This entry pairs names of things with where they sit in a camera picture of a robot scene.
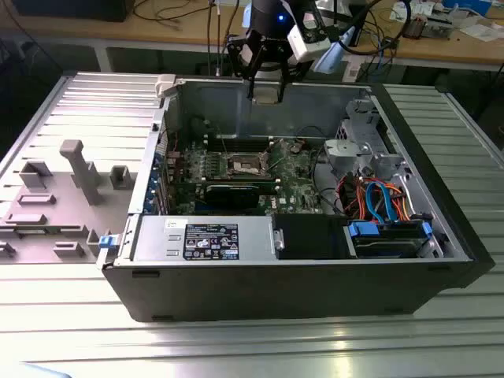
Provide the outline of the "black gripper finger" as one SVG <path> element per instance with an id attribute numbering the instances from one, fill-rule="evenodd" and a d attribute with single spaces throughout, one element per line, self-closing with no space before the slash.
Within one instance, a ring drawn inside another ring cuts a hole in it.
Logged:
<path id="1" fill-rule="evenodd" d="M 248 82 L 247 98 L 252 99 L 258 71 L 257 38 L 251 34 L 229 37 L 227 52 L 235 76 Z"/>
<path id="2" fill-rule="evenodd" d="M 287 85 L 301 81 L 304 78 L 309 68 L 309 62 L 297 62 L 289 43 L 282 43 L 277 47 L 276 59 L 280 66 L 280 85 L 277 91 L 277 101 L 282 102 Z"/>

